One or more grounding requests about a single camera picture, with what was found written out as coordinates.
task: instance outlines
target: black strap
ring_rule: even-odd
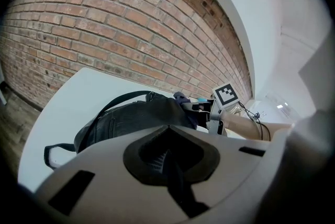
[[[44,163],[46,164],[46,166],[50,167],[53,170],[55,170],[57,167],[54,167],[50,164],[50,159],[49,159],[50,150],[53,148],[57,148],[57,147],[65,149],[67,151],[75,152],[74,144],[59,143],[59,144],[55,144],[52,146],[46,146],[44,148]]]
[[[119,105],[120,103],[130,100],[132,98],[138,97],[138,96],[142,96],[142,95],[147,95],[149,93],[151,93],[152,91],[135,91],[135,92],[131,92],[128,94],[124,94],[121,95],[115,99],[113,99],[111,102],[109,102],[99,113],[98,115],[95,117],[95,119],[92,121],[91,125],[88,127],[86,133],[83,136],[83,140],[79,145],[79,149],[78,149],[78,153],[83,151],[85,149],[85,145],[87,142],[87,137],[88,134],[91,132],[92,128],[95,126],[95,124],[98,122],[100,116],[108,109],[113,108],[116,105]]]

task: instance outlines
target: wire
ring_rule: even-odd
[[[270,131],[269,131],[268,127],[267,127],[266,125],[262,124],[259,118],[257,118],[258,122],[255,121],[254,118],[250,116],[250,114],[252,114],[253,116],[255,116],[255,114],[252,113],[251,111],[249,111],[249,110],[248,110],[248,109],[247,109],[241,102],[239,102],[239,104],[240,104],[240,106],[245,110],[245,112],[247,113],[248,117],[249,117],[252,121],[254,121],[254,122],[256,122],[257,124],[260,125],[260,127],[261,127],[261,139],[263,140],[263,128],[262,128],[262,126],[264,126],[264,127],[267,129],[267,132],[268,132],[268,134],[269,134],[269,141],[271,141]]]

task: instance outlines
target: wooden floor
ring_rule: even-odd
[[[2,92],[7,105],[0,102],[0,146],[10,170],[17,178],[23,147],[40,112],[10,89],[5,88]]]

